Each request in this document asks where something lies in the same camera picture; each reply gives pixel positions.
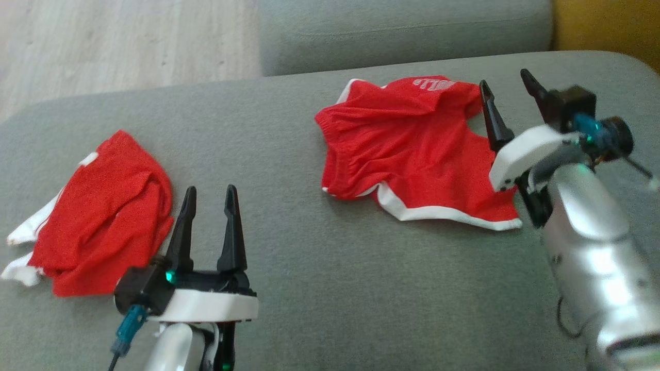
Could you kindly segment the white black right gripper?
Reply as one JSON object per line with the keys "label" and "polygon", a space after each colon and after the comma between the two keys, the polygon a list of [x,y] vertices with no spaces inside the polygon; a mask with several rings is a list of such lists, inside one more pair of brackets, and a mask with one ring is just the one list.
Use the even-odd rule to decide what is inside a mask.
{"label": "white black right gripper", "polygon": [[[520,70],[525,89],[547,116],[548,92],[527,69]],[[490,150],[497,153],[489,180],[495,192],[518,188],[531,223],[540,228],[552,213],[547,185],[555,171],[568,164],[581,162],[578,134],[559,134],[548,126],[537,126],[515,137],[504,124],[486,80],[480,82],[483,115]]]}

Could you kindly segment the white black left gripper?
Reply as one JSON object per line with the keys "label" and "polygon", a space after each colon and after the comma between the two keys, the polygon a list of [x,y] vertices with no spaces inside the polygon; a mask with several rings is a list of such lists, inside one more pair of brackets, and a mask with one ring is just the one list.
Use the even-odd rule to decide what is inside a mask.
{"label": "white black left gripper", "polygon": [[230,323],[258,318],[259,300],[250,287],[245,240],[237,188],[229,184],[224,213],[227,218],[222,253],[217,261],[220,272],[191,272],[192,223],[196,215],[196,187],[186,190],[183,204],[172,230],[166,256],[171,270],[168,280],[174,284],[173,296],[159,322]]}

